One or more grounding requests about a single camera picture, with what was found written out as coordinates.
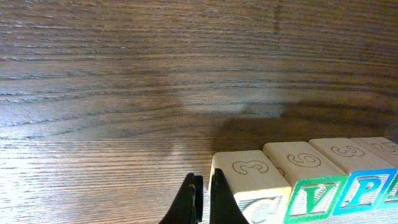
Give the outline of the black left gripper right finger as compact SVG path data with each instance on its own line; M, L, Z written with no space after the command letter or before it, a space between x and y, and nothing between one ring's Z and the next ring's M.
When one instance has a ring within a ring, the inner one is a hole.
M248 224L232 194L228 181L219 168L211 177L210 223L212 224Z

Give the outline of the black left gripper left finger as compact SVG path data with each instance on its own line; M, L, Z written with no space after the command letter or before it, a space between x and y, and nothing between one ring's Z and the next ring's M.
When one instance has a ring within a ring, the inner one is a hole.
M198 224L203 218L203 176L188 173L159 224Z

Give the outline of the yellow C block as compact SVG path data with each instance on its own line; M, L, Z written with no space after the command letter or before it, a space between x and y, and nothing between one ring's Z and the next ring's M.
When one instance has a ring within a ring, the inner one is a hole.
M249 223L283 223L292 188L260 150L217 152L211 173L221 169L239 211Z

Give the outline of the green V block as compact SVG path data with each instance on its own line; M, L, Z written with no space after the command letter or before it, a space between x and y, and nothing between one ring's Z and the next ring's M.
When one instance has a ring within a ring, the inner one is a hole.
M292 186L285 223L331 215L348 180L344 171L305 141L269 142L262 150Z

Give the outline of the blue P block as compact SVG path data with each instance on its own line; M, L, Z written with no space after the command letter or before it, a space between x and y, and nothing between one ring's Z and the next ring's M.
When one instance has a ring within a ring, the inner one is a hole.
M333 215L374 210L395 169L385 169L376 156L348 138L311 139L308 143L348 175Z

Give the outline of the green R block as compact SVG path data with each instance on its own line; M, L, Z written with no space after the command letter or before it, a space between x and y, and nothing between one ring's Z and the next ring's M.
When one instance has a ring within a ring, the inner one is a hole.
M397 143L384 137L350 138L350 140L376 156L379 165L384 162L385 169L396 170L377 205L377 209L397 208Z

